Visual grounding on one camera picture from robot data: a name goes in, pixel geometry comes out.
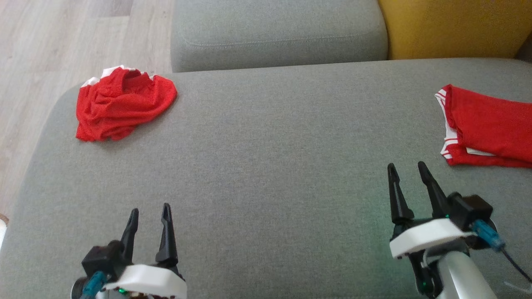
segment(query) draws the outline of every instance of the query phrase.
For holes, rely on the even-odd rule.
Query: yellow cushion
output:
[[[514,57],[532,31],[530,0],[379,0],[390,59]]]

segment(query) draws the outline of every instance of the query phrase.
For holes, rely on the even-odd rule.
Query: white trim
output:
[[[441,99],[445,103],[445,98],[441,94],[435,94],[434,96]]]
[[[438,94],[435,94],[434,97],[436,98],[436,100],[438,100],[438,104],[443,110],[443,115],[445,115],[445,106],[443,105],[445,103],[445,98],[441,98]]]
[[[444,144],[445,147],[448,147],[448,145],[451,145],[451,144],[458,144],[458,139],[447,140],[443,144]]]
[[[6,231],[7,231],[7,225],[2,219],[0,219],[0,250],[2,249],[2,243],[4,241]]]
[[[474,148],[468,148],[468,147],[466,147],[465,150],[467,151],[468,154],[471,154],[471,155],[479,155],[479,156],[496,156],[496,155],[494,155],[494,154],[486,153],[486,152],[482,152],[482,151],[479,151],[478,149],[474,149]]]
[[[94,84],[98,83],[100,81],[100,79],[109,76],[117,68],[122,68],[124,70],[129,70],[129,71],[134,71],[135,70],[135,69],[132,69],[132,68],[124,67],[123,64],[117,65],[117,66],[112,67],[112,68],[104,69],[102,71],[102,76],[100,78],[92,77],[92,78],[88,79],[87,81],[85,81],[85,83],[83,83],[83,85],[81,85],[81,87],[85,87],[85,86],[88,86],[88,85],[94,85]]]

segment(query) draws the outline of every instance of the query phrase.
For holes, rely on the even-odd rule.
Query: gray sofa cushion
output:
[[[384,60],[376,0],[176,0],[174,72]]]
[[[495,208],[508,250],[532,270],[532,171],[449,167],[434,93],[445,84],[530,102],[532,65],[447,59],[168,75],[179,98],[119,142],[75,139],[77,88],[50,114],[0,251],[2,299],[66,298],[93,245],[140,208],[134,261],[152,263],[162,204],[173,209],[190,298],[416,298],[393,260],[386,165],[418,217],[423,160],[450,193]],[[524,280],[473,252],[500,298]]]

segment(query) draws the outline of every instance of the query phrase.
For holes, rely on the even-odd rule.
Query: folded red garment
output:
[[[80,89],[76,137],[83,141],[120,140],[166,110],[177,97],[173,82],[123,65],[105,69]]]
[[[532,103],[447,85],[436,95],[445,114],[441,154],[449,165],[532,168]]]

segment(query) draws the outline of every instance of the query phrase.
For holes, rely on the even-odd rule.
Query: laminate flooring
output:
[[[0,214],[57,99],[104,68],[169,73],[173,0],[0,0]]]

